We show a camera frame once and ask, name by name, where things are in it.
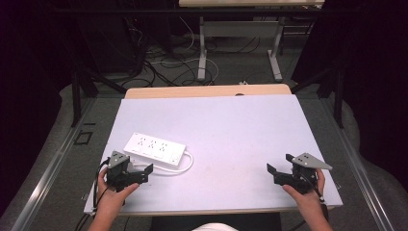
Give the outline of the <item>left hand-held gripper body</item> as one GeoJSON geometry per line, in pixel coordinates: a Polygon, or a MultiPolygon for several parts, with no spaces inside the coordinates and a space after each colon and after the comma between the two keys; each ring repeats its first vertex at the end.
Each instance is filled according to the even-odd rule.
{"type": "Polygon", "coordinates": [[[130,170],[130,157],[114,151],[108,162],[107,184],[120,192],[132,184],[148,181],[149,167],[143,170],[130,170]]]}

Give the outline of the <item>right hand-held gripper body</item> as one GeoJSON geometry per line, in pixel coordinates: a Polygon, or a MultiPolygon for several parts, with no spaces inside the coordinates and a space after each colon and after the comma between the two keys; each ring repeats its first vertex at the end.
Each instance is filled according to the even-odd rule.
{"type": "Polygon", "coordinates": [[[301,194],[317,188],[317,169],[332,170],[333,168],[309,153],[294,157],[291,173],[280,172],[273,176],[274,183],[280,186],[289,185],[301,194]]]}

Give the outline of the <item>person's right hand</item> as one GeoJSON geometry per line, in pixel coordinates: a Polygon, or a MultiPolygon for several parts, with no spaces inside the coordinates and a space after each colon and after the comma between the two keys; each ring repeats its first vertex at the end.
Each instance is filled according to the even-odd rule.
{"type": "Polygon", "coordinates": [[[319,193],[311,190],[308,193],[301,194],[289,185],[284,185],[282,187],[282,189],[296,202],[299,212],[306,210],[322,210],[319,198],[323,196],[325,177],[320,169],[317,169],[317,179],[317,188],[319,193]]]}

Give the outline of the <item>person's left hand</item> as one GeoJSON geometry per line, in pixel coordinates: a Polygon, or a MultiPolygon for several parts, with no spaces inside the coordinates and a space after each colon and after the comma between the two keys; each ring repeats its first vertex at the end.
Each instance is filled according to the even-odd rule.
{"type": "Polygon", "coordinates": [[[120,211],[125,199],[138,187],[138,183],[131,184],[120,192],[112,190],[105,181],[107,168],[103,168],[97,178],[97,211],[120,211]]]}

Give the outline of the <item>white power strip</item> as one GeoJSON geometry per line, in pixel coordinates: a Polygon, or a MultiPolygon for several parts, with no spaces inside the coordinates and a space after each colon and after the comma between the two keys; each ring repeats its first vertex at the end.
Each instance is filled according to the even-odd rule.
{"type": "Polygon", "coordinates": [[[181,143],[134,133],[123,150],[168,167],[178,167],[186,146],[181,143]]]}

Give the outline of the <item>white table mat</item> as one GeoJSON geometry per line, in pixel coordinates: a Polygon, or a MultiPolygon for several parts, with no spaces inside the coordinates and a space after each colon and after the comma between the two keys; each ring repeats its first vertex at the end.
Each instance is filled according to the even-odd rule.
{"type": "Polygon", "coordinates": [[[182,143],[189,154],[181,174],[155,170],[126,199],[124,216],[292,210],[267,164],[288,172],[287,154],[321,156],[291,94],[124,99],[104,154],[122,151],[134,133],[182,143]]]}

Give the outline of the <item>black metal stand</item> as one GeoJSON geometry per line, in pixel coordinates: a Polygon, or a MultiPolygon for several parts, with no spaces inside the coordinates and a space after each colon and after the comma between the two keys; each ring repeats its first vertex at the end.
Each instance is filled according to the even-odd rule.
{"type": "Polygon", "coordinates": [[[325,68],[318,74],[307,78],[303,82],[295,85],[291,88],[291,92],[296,94],[300,90],[309,87],[315,82],[320,82],[320,86],[317,91],[318,98],[328,98],[330,93],[334,93],[334,109],[333,117],[340,128],[344,128],[343,125],[343,98],[344,98],[344,69],[339,67],[325,68]]]}
{"type": "Polygon", "coordinates": [[[100,82],[122,94],[127,91],[124,87],[119,86],[91,68],[83,65],[76,65],[71,71],[73,104],[72,127],[75,127],[82,118],[81,91],[83,91],[87,97],[91,98],[96,97],[99,93],[94,81],[100,82]]]}

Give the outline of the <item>person's white clothing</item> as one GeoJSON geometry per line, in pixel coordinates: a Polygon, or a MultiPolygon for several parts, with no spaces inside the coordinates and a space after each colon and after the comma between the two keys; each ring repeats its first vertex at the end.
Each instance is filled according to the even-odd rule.
{"type": "Polygon", "coordinates": [[[192,231],[239,231],[239,230],[224,223],[213,222],[200,225],[192,229],[192,231]]]}

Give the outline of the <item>wooden table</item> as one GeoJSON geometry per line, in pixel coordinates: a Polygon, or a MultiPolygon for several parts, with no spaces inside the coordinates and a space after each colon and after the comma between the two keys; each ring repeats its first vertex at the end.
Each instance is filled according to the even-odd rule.
{"type": "Polygon", "coordinates": [[[133,88],[125,99],[291,94],[285,84],[133,88]]]}

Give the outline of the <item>dark curtain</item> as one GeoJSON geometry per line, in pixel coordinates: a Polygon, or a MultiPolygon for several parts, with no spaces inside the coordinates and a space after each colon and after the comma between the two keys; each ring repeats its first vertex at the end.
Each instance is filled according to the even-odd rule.
{"type": "Polygon", "coordinates": [[[28,176],[70,84],[39,0],[0,0],[0,217],[28,176]]]}
{"type": "Polygon", "coordinates": [[[408,0],[325,0],[323,7],[371,11],[366,19],[319,18],[292,80],[300,84],[329,67],[356,29],[360,41],[344,72],[344,101],[359,126],[360,154],[408,192],[408,0]]]}

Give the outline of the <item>desk with white legs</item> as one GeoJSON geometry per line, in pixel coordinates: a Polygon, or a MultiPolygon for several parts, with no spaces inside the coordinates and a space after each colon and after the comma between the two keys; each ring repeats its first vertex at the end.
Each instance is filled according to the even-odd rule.
{"type": "MultiPolygon", "coordinates": [[[[179,6],[192,10],[304,10],[306,7],[324,4],[325,0],[179,0],[179,6]]],[[[276,56],[283,36],[286,16],[275,16],[274,20],[221,20],[214,21],[199,17],[200,56],[197,79],[205,78],[207,67],[206,38],[272,38],[268,59],[273,79],[280,83],[283,77],[276,56]]]]}

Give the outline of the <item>black floor frame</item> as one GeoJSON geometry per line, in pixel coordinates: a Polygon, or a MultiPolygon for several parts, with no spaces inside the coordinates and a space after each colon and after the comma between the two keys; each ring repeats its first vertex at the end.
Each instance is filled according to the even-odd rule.
{"type": "Polygon", "coordinates": [[[74,140],[75,145],[87,145],[92,137],[92,132],[80,131],[78,136],[74,140]]]}

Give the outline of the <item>metal floor rail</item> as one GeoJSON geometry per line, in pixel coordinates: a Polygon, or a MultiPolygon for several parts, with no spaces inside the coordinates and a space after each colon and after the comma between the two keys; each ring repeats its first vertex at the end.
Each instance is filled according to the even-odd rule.
{"type": "Polygon", "coordinates": [[[368,173],[357,154],[356,149],[352,146],[345,130],[340,128],[338,122],[333,117],[334,109],[331,107],[329,99],[321,99],[320,104],[325,110],[326,116],[329,118],[334,130],[338,134],[340,141],[344,147],[344,156],[354,175],[354,178],[360,188],[370,213],[379,229],[379,231],[395,231],[390,219],[388,218],[377,193],[375,192],[369,178],[368,173]]]}
{"type": "Polygon", "coordinates": [[[11,231],[30,231],[31,225],[35,220],[38,211],[40,210],[42,203],[45,201],[46,196],[49,194],[55,180],[58,178],[60,170],[63,168],[67,158],[72,158],[70,155],[73,147],[81,147],[84,149],[87,145],[75,145],[74,140],[80,133],[84,131],[85,119],[88,117],[91,109],[93,108],[96,100],[88,99],[85,102],[83,109],[83,117],[78,124],[71,128],[62,144],[62,147],[56,152],[50,165],[41,176],[38,184],[34,188],[28,202],[17,218],[11,231]]]}

